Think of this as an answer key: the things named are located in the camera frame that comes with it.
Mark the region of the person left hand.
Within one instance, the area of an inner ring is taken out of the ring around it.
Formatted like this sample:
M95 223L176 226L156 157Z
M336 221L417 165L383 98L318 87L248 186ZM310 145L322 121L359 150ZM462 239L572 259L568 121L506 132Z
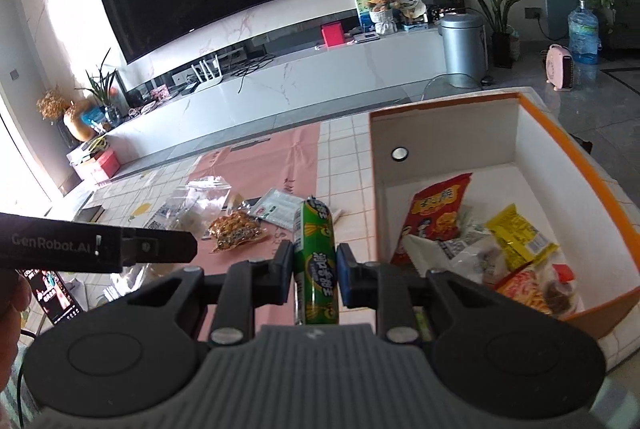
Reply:
M6 311L1 315L1 390L8 384L12 366L18 352L18 339L21 336L21 314L32 301L29 283L20 274L13 273L16 283L11 290Z

